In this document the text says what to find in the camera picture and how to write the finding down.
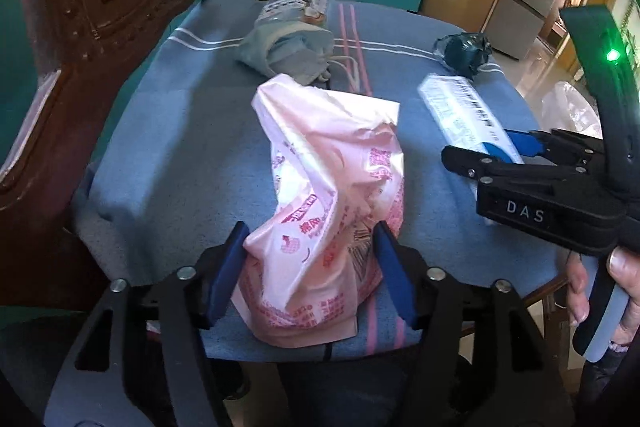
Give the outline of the person right hand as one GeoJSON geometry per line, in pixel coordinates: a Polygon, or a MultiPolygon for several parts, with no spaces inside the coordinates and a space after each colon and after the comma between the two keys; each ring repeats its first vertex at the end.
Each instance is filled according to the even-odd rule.
{"type": "MultiPolygon", "coordinates": [[[[612,343],[616,343],[620,347],[627,347],[634,341],[639,328],[639,257],[628,249],[617,247],[608,256],[606,267],[613,280],[629,296],[625,314],[611,339],[612,343]]],[[[571,253],[568,256],[566,275],[568,280],[566,305],[570,324],[578,325],[585,321],[589,314],[586,295],[588,274],[585,265],[582,264],[582,258],[578,254],[571,253]]]]}

